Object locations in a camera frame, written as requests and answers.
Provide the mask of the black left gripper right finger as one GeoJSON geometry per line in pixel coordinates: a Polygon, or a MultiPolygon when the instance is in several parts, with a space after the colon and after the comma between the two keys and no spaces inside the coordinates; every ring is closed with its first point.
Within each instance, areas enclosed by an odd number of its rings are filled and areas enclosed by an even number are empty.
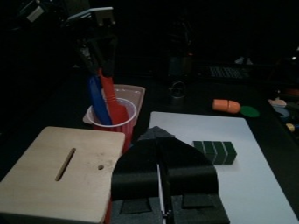
{"type": "Polygon", "coordinates": [[[156,131],[156,166],[164,224],[229,224],[211,161],[164,129],[156,131]]]}

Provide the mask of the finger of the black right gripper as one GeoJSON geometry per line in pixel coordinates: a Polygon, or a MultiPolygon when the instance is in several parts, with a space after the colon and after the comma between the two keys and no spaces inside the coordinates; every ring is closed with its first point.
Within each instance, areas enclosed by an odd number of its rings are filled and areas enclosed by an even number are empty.
{"type": "Polygon", "coordinates": [[[95,39],[83,39],[79,44],[79,54],[88,71],[92,74],[99,73],[101,67],[101,52],[99,43],[95,39]]]}
{"type": "Polygon", "coordinates": [[[103,62],[101,69],[103,75],[105,77],[112,77],[115,73],[115,57],[116,57],[116,48],[117,48],[117,38],[108,38],[103,42],[101,53],[103,53],[103,62]]]}

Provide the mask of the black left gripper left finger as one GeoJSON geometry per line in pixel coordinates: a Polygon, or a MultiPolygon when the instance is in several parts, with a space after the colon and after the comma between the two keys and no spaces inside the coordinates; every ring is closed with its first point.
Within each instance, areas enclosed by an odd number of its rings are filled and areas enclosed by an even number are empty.
{"type": "Polygon", "coordinates": [[[155,138],[160,133],[157,127],[148,129],[116,161],[111,224],[163,224],[155,158],[155,138]]]}

